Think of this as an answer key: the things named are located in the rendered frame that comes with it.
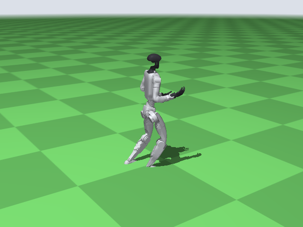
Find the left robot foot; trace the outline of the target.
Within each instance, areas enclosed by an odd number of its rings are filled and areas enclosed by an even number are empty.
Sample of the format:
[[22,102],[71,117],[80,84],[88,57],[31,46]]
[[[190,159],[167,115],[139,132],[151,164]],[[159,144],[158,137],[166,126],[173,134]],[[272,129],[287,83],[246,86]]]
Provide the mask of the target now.
[[133,163],[133,162],[135,162],[135,161],[137,161],[136,159],[134,159],[133,161],[131,161],[131,162],[129,162],[129,159],[128,160],[126,160],[125,162],[124,162],[124,164],[130,164],[130,163]]

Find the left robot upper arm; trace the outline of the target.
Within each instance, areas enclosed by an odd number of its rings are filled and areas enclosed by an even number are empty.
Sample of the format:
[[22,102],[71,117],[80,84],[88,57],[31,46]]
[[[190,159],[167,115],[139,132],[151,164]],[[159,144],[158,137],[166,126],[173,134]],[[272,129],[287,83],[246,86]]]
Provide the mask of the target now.
[[[145,70],[145,72],[146,72],[147,70]],[[145,75],[145,72],[144,72],[144,75]],[[144,77],[143,77],[143,80],[142,80],[142,82],[141,82],[141,85],[140,85],[140,90],[142,91],[142,92],[144,92]]]

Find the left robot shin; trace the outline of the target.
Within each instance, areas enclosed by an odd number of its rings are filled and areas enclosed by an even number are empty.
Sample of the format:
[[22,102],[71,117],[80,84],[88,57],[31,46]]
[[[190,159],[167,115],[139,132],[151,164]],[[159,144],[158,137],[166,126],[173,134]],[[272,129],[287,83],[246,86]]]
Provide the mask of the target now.
[[148,145],[148,143],[146,144],[146,143],[142,142],[142,136],[136,143],[133,152],[131,153],[130,157],[128,158],[129,162],[131,162],[131,160],[133,161],[133,159],[135,159],[136,156],[138,154],[140,154],[144,150],[144,148]]

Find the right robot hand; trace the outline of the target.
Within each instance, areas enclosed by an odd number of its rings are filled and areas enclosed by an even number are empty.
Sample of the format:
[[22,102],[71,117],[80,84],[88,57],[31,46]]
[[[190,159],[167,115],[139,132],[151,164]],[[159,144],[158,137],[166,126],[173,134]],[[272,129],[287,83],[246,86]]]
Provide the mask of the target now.
[[170,96],[171,97],[174,96],[174,98],[176,98],[176,97],[182,95],[184,93],[184,91],[185,91],[185,87],[182,87],[180,91],[178,91],[177,93],[172,93],[172,94],[170,94]]

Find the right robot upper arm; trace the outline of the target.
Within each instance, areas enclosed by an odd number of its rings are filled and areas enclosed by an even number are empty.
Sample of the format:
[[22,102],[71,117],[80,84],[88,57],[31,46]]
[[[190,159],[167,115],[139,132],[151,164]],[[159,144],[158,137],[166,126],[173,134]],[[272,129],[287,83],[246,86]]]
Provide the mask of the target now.
[[161,78],[159,76],[154,75],[152,78],[152,83],[153,83],[152,101],[158,103],[156,101],[156,97],[158,96],[158,93],[160,91]]

